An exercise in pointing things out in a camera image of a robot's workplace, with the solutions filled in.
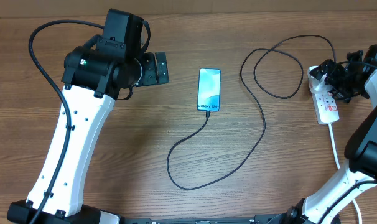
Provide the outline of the Samsung Galaxy smartphone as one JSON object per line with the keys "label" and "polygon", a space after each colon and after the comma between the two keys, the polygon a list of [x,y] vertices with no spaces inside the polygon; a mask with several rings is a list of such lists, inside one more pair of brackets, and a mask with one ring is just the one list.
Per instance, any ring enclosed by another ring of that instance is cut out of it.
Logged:
{"label": "Samsung Galaxy smartphone", "polygon": [[220,110],[221,70],[201,68],[198,78],[197,109],[199,111]]}

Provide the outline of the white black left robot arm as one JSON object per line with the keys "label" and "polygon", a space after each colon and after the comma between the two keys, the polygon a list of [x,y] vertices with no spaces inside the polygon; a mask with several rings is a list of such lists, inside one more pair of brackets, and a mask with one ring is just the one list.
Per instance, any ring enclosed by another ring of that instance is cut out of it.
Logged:
{"label": "white black left robot arm", "polygon": [[100,131],[122,89],[166,84],[164,52],[148,51],[149,23],[110,9],[94,35],[67,54],[62,105],[40,175],[25,200],[9,206],[13,223],[123,223],[121,215],[83,203],[86,174]]}

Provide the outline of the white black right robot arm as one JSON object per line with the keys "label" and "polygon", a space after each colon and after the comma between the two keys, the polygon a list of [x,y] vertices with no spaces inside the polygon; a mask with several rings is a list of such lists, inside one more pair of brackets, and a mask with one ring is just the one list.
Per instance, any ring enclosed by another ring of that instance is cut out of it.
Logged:
{"label": "white black right robot arm", "polygon": [[307,72],[317,119],[326,121],[336,111],[338,100],[350,101],[361,95],[371,100],[372,111],[345,146],[345,162],[313,195],[303,198],[270,223],[338,223],[338,214],[357,196],[377,186],[377,44],[367,52],[347,54],[344,62],[326,60]]}

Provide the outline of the white USB charger adapter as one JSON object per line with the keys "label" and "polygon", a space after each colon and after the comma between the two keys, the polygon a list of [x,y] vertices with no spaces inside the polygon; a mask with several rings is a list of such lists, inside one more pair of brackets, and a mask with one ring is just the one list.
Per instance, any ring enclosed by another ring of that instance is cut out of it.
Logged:
{"label": "white USB charger adapter", "polygon": [[321,77],[321,79],[316,79],[315,77],[313,76],[309,76],[309,88],[310,88],[310,92],[312,94],[319,94],[319,93],[322,93],[322,92],[325,92],[325,91],[330,91],[332,90],[332,86],[327,84],[325,82],[325,79],[327,78],[326,75],[323,75]]}

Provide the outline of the white power strip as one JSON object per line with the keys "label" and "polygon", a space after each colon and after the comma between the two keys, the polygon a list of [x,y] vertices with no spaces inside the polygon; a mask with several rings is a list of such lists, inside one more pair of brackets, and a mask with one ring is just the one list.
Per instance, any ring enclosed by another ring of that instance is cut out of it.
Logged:
{"label": "white power strip", "polygon": [[[315,67],[316,66],[309,67],[307,71],[308,80],[310,76],[309,72]],[[333,99],[330,91],[312,94],[312,99],[318,124],[331,125],[340,119],[336,101]]]}

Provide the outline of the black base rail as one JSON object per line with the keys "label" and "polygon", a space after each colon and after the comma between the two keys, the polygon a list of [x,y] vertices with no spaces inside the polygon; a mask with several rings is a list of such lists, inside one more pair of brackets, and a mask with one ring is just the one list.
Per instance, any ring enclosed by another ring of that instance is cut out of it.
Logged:
{"label": "black base rail", "polygon": [[177,219],[150,219],[125,218],[122,224],[266,224],[282,223],[284,214],[255,215],[254,217],[230,218],[177,218]]}

